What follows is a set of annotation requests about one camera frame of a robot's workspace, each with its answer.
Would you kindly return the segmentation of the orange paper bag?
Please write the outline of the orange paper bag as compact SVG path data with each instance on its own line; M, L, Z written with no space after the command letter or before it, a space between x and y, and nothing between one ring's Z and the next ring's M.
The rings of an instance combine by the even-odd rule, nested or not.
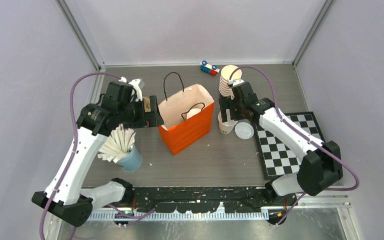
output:
M159 127L159 133L171 153L177 155L210 132L215 101L200 84L183 86L168 97L166 80L171 74L168 73L163 80L165 100L158 108L164 124ZM193 108L200 108L201 112L186 120L186 113Z

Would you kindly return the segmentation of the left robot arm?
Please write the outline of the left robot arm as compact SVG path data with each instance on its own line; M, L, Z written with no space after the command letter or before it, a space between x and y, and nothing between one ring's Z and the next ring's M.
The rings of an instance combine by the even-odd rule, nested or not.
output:
M101 146L119 125L148 128L162 125L156 96L150 96L151 110L145 111L142 97L144 82L111 82L101 104L85 106L75 122L73 140L52 182L33 194L31 201L74 227L83 225L96 209L118 203L129 206L134 199L131 183L113 178L105 185L82 190L88 170Z

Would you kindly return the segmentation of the white paper coffee cup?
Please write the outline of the white paper coffee cup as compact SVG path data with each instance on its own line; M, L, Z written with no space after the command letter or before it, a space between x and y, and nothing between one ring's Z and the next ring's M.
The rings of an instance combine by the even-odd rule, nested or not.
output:
M227 114L227 121L222 122L221 112L218 113L219 130L223 134L229 134L234 129L235 125L238 123L237 120L231 119L229 111L226 111L226 114Z

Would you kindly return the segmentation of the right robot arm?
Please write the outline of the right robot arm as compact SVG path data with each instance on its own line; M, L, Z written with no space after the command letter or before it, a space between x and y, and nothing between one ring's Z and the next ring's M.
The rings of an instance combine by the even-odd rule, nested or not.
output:
M265 199L269 204L278 205L288 194L316 196L342 179L340 147L334 141L323 142L304 131L270 99L258 99L249 82L230 80L228 87L233 95L219 98L222 121L248 120L257 124L284 143L301 162L298 172L280 176L265 185Z

